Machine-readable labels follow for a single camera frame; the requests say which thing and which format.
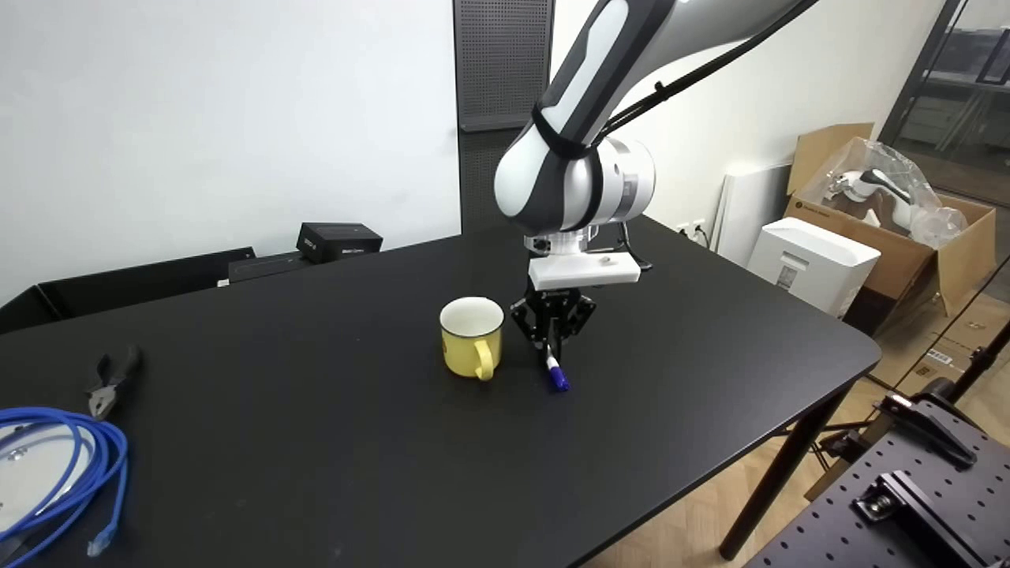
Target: pliers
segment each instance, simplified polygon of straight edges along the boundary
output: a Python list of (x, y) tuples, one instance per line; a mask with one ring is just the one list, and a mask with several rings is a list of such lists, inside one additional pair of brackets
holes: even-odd
[(114, 363), (114, 358), (99, 361), (99, 388), (88, 393), (88, 414), (103, 420), (115, 400), (121, 388), (139, 376), (145, 354), (139, 347), (125, 351), (124, 365)]

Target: black table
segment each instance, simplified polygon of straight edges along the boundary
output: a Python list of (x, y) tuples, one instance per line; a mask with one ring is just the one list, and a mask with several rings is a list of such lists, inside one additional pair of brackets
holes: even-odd
[[(493, 386), (443, 369), (435, 313), (523, 294), (515, 230), (361, 257), (0, 337), (0, 405), (82, 407), (139, 343), (125, 530), (102, 564), (568, 564), (805, 418), (736, 554), (849, 383), (858, 333), (633, 225), (656, 269), (592, 292), (551, 395), (515, 325)], [(82, 564), (103, 503), (41, 564)]]

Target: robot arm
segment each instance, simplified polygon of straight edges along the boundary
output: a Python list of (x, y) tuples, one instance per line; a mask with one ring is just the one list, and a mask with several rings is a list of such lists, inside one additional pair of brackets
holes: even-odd
[[(526, 247), (539, 257), (530, 261), (535, 292), (636, 282), (636, 261), (631, 261), (631, 257), (609, 253), (590, 258), (585, 251), (598, 225), (636, 218), (656, 188), (650, 158), (606, 137), (740, 57), (812, 4), (815, 0), (596, 4), (551, 87), (533, 109), (533, 124), (523, 127), (495, 170), (497, 211), (526, 226)], [(672, 87), (656, 87), (653, 102), (631, 105), (613, 119), (615, 105), (646, 73), (707, 48), (729, 51)]]

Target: table leg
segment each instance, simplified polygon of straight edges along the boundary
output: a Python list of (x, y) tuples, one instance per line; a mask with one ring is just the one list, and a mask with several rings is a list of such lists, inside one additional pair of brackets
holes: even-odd
[(849, 395), (849, 388), (822, 398), (820, 405), (809, 407), (795, 420), (795, 427), (792, 427), (785, 445), (780, 448), (776, 461), (768, 468), (768, 474), (757, 484), (751, 503), (746, 504), (746, 511), (736, 518), (733, 530), (718, 542), (718, 555), (721, 560), (733, 560), (747, 542), (747, 537), (753, 534), (757, 521), (772, 504), (772, 500), (784, 494), (784, 486), (788, 484), (792, 472), (809, 455), (809, 448), (818, 442), (818, 433), (826, 427), (831, 414), (843, 405), (845, 395)]

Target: white wall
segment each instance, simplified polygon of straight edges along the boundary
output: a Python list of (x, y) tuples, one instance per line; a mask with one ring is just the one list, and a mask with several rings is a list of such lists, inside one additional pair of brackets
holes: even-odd
[(1010, 0), (970, 0), (957, 30), (1010, 30)]
[[(590, 6), (556, 4), (551, 70)], [(668, 226), (711, 225), (721, 170), (785, 165), (795, 137), (826, 124), (883, 127), (938, 13), (940, 0), (820, 0), (746, 59), (615, 134), (653, 153), (660, 188), (646, 214)], [(704, 59), (711, 54), (646, 76), (624, 105)]]
[(444, 0), (0, 0), (0, 302), (367, 222), (457, 233)]

